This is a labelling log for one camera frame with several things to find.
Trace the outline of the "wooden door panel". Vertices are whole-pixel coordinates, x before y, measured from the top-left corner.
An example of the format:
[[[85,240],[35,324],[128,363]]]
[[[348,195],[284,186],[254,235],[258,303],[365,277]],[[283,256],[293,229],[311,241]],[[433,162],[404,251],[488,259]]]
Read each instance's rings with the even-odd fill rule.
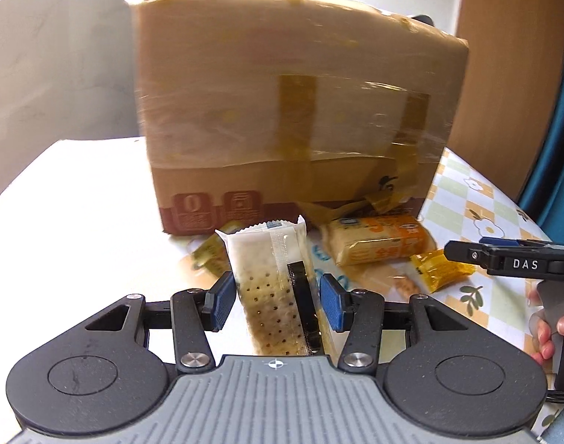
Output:
[[[448,146],[516,199],[534,166],[564,68],[564,0],[461,0],[469,56]]]

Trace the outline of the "small yellow snack packet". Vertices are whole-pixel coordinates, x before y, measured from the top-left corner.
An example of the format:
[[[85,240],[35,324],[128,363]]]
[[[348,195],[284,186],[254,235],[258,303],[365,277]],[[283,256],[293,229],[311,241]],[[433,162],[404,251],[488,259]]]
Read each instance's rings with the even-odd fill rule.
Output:
[[[475,266],[448,260],[444,251],[431,250],[409,258],[430,293],[457,284],[475,272]]]

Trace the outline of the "yellow candy wrapper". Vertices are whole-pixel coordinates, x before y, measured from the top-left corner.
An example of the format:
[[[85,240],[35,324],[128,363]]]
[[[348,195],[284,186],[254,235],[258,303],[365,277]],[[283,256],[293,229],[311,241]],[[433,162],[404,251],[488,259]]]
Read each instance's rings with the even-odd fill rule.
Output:
[[[193,272],[193,277],[201,280],[203,286],[210,286],[222,274],[231,270],[221,233],[231,235],[237,233],[240,229],[242,229],[240,222],[227,222],[190,253],[190,269]]]

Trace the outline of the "orange biscuit pack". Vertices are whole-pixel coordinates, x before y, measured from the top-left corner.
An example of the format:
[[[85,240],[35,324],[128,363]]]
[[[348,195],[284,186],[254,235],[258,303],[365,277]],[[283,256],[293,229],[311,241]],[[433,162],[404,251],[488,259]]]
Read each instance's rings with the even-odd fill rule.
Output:
[[[435,249],[433,238],[411,215],[335,219],[322,226],[321,233],[338,266],[406,259]]]

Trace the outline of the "brown cardboard box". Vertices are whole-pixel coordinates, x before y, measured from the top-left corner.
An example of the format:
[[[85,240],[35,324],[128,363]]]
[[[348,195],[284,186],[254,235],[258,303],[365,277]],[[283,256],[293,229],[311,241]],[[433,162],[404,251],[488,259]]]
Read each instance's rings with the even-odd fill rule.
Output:
[[[126,0],[162,227],[419,212],[467,43],[349,0]]]

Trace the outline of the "cracker pack clear wrapper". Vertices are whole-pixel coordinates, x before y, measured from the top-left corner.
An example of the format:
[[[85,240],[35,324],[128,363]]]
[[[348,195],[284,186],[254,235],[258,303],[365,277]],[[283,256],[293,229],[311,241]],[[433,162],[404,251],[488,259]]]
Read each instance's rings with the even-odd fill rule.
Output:
[[[256,353],[328,355],[336,361],[339,350],[320,303],[305,219],[261,222],[217,235],[228,254]]]

